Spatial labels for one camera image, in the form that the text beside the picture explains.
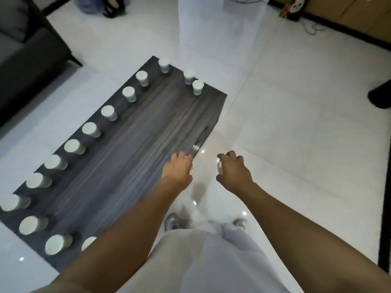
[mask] white tile floor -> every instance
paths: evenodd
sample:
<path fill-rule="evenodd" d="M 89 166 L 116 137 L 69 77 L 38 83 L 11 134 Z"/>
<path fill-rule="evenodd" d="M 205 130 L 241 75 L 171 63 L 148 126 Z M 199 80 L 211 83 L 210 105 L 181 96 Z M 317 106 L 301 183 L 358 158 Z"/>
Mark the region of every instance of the white tile floor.
<path fill-rule="evenodd" d="M 228 95 L 172 211 L 195 226 L 246 216 L 287 288 L 302 292 L 245 205 L 215 181 L 216 155 L 234 149 L 271 195 L 376 262 L 391 114 L 366 94 L 391 78 L 391 53 L 331 29 L 310 36 L 265 4 L 131 2 L 113 20 L 72 1 L 49 16 L 85 66 L 0 130 L 0 193 L 13 192 L 151 55 L 168 57 Z M 57 274 L 3 225 L 0 235 L 2 292 L 25 293 Z"/>

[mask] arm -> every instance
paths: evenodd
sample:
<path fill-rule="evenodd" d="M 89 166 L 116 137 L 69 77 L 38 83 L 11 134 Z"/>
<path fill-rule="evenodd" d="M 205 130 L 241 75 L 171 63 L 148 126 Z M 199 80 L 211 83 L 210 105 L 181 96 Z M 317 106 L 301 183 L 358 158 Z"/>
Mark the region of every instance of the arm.
<path fill-rule="evenodd" d="M 192 181 L 193 157 L 174 153 L 160 182 L 82 252 L 54 282 L 78 284 L 93 293 L 117 291 L 147 260 L 171 203 Z"/>
<path fill-rule="evenodd" d="M 278 256 L 306 293 L 391 292 L 391 278 L 346 242 L 253 182 L 243 157 L 219 154 L 216 179 L 254 215 Z"/>

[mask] person's left arm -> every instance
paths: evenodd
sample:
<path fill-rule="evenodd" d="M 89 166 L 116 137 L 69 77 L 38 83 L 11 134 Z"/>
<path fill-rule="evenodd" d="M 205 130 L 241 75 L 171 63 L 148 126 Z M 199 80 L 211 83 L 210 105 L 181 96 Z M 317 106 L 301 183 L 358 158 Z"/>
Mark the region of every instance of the person's left arm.
<path fill-rule="evenodd" d="M 83 251 L 53 282 L 82 286 L 93 293 L 114 293 L 145 263 L 169 207 L 192 181 L 192 156 L 174 153 L 161 180 Z"/>

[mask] sneaker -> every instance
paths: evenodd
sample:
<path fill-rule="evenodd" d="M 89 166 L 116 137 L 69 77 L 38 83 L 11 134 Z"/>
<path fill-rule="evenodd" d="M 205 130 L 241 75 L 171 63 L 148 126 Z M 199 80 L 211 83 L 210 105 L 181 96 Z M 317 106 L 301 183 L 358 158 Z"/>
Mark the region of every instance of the sneaker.
<path fill-rule="evenodd" d="M 248 222 L 246 219 L 235 219 L 232 224 L 242 229 L 245 233 L 248 233 Z"/>
<path fill-rule="evenodd" d="M 177 214 L 172 213 L 167 216 L 166 221 L 164 221 L 164 231 L 169 231 L 173 229 L 180 229 L 179 226 L 179 217 Z"/>

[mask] black baseboard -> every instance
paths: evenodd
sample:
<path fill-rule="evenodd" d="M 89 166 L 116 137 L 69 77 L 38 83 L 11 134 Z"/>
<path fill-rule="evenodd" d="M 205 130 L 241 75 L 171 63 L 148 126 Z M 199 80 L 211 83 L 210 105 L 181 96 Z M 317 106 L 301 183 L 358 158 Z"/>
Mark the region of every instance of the black baseboard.
<path fill-rule="evenodd" d="M 275 1 L 275 0 L 270 0 L 269 1 L 269 5 L 274 6 L 274 7 L 278 7 L 278 8 L 282 8 L 284 6 L 283 3 Z M 365 42 L 377 45 L 377 46 L 379 46 L 381 48 L 384 48 L 384 49 L 387 49 L 387 50 L 391 51 L 391 43 L 384 42 L 384 41 L 382 41 L 380 39 L 371 37 L 371 36 L 369 36 L 367 34 L 361 33 L 361 32 L 356 31 L 356 30 L 352 30 L 352 29 L 350 29 L 350 28 L 348 28 L 346 26 L 337 24 L 337 23 L 335 23 L 333 21 L 329 21 L 327 19 L 324 19 L 324 18 L 319 17 L 319 16 L 315 16 L 315 15 L 307 13 L 307 12 L 303 12 L 303 17 L 305 17 L 306 19 L 312 20 L 312 21 L 314 21 L 316 23 L 323 24 L 323 25 L 325 25 L 325 26 L 327 26 L 327 27 L 329 27 L 331 29 L 334 29 L 336 31 L 345 33 L 345 34 L 353 36 L 353 37 L 355 37 L 357 39 L 363 40 Z"/>
<path fill-rule="evenodd" d="M 270 0 L 269 5 L 275 6 L 277 8 L 283 8 L 284 6 L 283 3 L 275 0 Z M 323 24 L 339 32 L 364 40 L 365 42 L 377 45 L 387 50 L 391 50 L 390 43 L 373 38 L 359 31 L 352 30 L 346 26 L 342 26 L 340 24 L 334 23 L 332 21 L 321 18 L 319 16 L 315 16 L 307 12 L 303 12 L 303 17 L 312 20 L 316 23 Z M 386 177 L 386 188 L 384 191 L 382 226 L 380 231 L 380 242 L 379 242 L 379 256 L 377 262 L 378 266 L 387 273 L 389 272 L 390 269 L 390 253 L 391 253 L 391 159 L 390 159 L 391 147 L 388 156 L 389 156 L 388 169 L 387 169 L 387 177 Z"/>
<path fill-rule="evenodd" d="M 70 0 L 57 0 L 57 1 L 53 2 L 53 3 L 51 3 L 49 6 L 45 7 L 44 9 L 42 9 L 42 13 L 45 16 L 48 16 L 54 10 L 59 9 L 62 5 L 64 5 L 65 3 L 69 2 L 69 1 Z"/>

